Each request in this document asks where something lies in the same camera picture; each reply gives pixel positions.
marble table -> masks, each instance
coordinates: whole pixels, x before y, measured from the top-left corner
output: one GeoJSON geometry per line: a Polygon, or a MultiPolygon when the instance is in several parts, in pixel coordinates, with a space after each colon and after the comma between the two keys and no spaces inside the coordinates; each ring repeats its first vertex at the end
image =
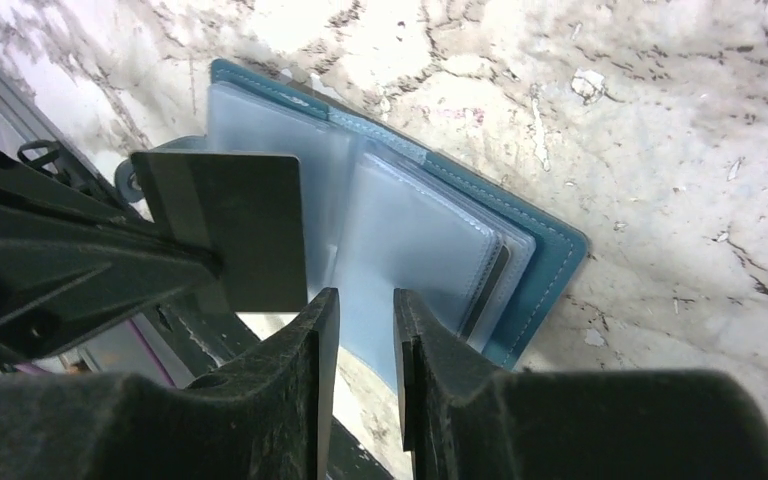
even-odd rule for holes
{"type": "MultiPolygon", "coordinates": [[[[324,89],[590,237],[521,366],[723,370],[768,419],[768,1],[0,1],[0,67],[107,176],[204,132],[216,57],[324,89]]],[[[337,417],[409,477],[393,394],[345,352],[339,373],[337,417]]]]}

black card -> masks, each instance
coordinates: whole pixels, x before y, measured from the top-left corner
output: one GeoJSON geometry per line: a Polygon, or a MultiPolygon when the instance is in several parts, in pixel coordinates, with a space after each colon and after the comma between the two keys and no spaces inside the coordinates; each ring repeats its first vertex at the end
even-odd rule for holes
{"type": "Polygon", "coordinates": [[[297,312],[307,305],[299,161],[262,154],[137,152],[154,222],[214,252],[219,282],[196,292],[204,312],[297,312]]]}

open wallet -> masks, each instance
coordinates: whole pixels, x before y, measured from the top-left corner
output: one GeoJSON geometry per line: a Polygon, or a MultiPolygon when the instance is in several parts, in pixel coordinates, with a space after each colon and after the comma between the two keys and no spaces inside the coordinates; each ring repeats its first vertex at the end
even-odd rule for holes
{"type": "Polygon", "coordinates": [[[340,345],[394,390],[394,289],[512,369],[587,253],[581,232],[444,155],[222,59],[206,137],[160,149],[298,160],[308,300],[339,290],[340,345]]]}

white marble countertop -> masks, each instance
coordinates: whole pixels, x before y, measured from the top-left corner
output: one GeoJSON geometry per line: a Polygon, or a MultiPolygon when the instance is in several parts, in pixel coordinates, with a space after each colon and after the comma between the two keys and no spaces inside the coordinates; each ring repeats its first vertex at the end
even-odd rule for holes
{"type": "MultiPolygon", "coordinates": [[[[106,175],[204,132],[216,57],[325,84],[589,236],[520,365],[719,369],[768,418],[768,1],[0,1],[0,66],[106,175]],[[604,76],[586,105],[579,68],[604,76]]],[[[338,418],[405,477],[362,372],[341,354],[338,418]]]]}

blue wallet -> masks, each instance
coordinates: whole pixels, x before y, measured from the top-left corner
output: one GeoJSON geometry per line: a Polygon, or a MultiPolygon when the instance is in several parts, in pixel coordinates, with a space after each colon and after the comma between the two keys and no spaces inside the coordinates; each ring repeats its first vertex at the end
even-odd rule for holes
{"type": "Polygon", "coordinates": [[[341,345],[391,388],[394,288],[510,369],[587,253],[581,232],[444,155],[222,59],[206,138],[161,148],[299,159],[309,295],[340,289],[341,345]]]}

